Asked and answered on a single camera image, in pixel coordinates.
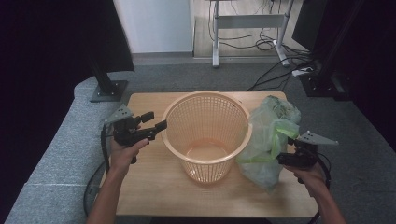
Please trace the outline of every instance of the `green plastic bag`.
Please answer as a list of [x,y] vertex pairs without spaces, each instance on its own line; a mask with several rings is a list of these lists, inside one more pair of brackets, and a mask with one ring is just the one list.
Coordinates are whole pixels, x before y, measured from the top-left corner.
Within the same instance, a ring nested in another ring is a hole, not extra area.
[[296,106],[272,95],[250,114],[253,132],[236,162],[245,177],[269,193],[283,168],[276,156],[287,151],[288,137],[295,139],[299,135],[300,119]]

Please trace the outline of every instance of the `black curtain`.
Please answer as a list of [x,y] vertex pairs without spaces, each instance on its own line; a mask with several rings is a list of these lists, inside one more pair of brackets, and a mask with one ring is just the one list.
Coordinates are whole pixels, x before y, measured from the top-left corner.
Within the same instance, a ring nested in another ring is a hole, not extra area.
[[112,0],[1,1],[1,221],[93,73],[134,71]]

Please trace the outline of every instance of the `person's left hand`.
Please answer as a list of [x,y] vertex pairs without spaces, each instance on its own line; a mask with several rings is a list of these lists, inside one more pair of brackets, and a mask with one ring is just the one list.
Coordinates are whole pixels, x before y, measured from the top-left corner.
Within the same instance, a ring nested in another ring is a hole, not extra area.
[[147,138],[137,142],[131,147],[120,146],[114,137],[111,138],[111,164],[110,172],[115,172],[120,178],[124,178],[128,174],[129,166],[132,158],[135,157],[142,147],[149,143]]

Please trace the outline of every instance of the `basket rim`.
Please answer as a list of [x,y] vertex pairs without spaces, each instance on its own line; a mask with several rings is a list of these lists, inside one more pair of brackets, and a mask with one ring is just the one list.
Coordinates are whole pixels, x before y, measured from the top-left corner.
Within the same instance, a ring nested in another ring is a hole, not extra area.
[[169,139],[167,137],[166,134],[166,129],[163,130],[161,132],[162,138],[163,138],[163,142],[165,143],[166,147],[174,154],[176,155],[178,158],[180,158],[183,161],[187,161],[187,162],[191,162],[191,163],[195,163],[195,164],[202,164],[202,165],[209,165],[209,164],[216,164],[216,163],[221,163],[221,162],[225,162],[228,161],[232,158],[234,158],[236,155],[238,155],[248,144],[251,134],[252,134],[252,130],[253,130],[253,126],[252,124],[248,121],[249,115],[250,113],[248,112],[248,110],[245,108],[244,105],[242,105],[242,103],[239,102],[239,100],[237,100],[236,98],[234,98],[233,96],[220,92],[220,91],[194,91],[191,93],[187,93],[183,96],[180,96],[179,98],[177,98],[172,104],[170,104],[166,110],[163,112],[163,117],[162,120],[166,120],[166,118],[168,117],[168,114],[170,111],[172,111],[179,103],[188,100],[190,98],[196,97],[196,96],[205,96],[205,95],[216,95],[216,96],[220,96],[222,98],[226,98],[227,100],[235,103],[235,105],[237,105],[245,114],[246,119],[247,119],[247,132],[244,138],[244,141],[242,141],[241,145],[234,150],[231,154],[219,158],[219,159],[215,159],[215,160],[210,160],[210,161],[200,161],[200,160],[195,160],[189,157],[184,156],[183,154],[179,153],[177,150],[175,150],[171,143],[169,142]]

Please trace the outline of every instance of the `gray carpet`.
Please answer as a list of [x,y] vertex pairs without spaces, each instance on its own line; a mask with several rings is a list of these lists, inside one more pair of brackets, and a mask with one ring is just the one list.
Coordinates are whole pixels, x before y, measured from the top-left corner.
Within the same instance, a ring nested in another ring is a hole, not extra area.
[[[83,194],[102,162],[100,130],[103,120],[127,103],[134,92],[245,91],[272,64],[224,63],[139,65],[135,72],[110,74],[129,81],[121,102],[90,103],[94,77],[75,88],[75,100],[40,163],[24,185],[6,223],[83,223]],[[268,77],[288,72],[277,67]],[[284,79],[262,88],[277,87]],[[396,155],[375,127],[352,102],[307,98],[298,78],[284,88],[302,112],[300,133],[309,130],[337,140],[338,147],[320,147],[332,162],[331,192],[348,223],[394,223],[396,219]],[[98,186],[103,169],[92,182]],[[118,223],[150,223],[150,217],[119,217]],[[306,223],[309,218],[269,218],[276,223]]]

